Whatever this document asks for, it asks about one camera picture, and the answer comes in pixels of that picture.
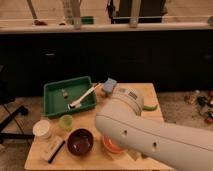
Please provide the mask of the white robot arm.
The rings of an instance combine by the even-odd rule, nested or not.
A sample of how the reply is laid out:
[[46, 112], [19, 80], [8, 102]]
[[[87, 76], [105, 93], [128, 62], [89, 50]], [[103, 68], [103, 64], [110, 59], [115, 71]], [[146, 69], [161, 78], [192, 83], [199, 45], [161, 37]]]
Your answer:
[[142, 93], [118, 88], [96, 114], [102, 135], [178, 171], [213, 171], [213, 132], [141, 116]]

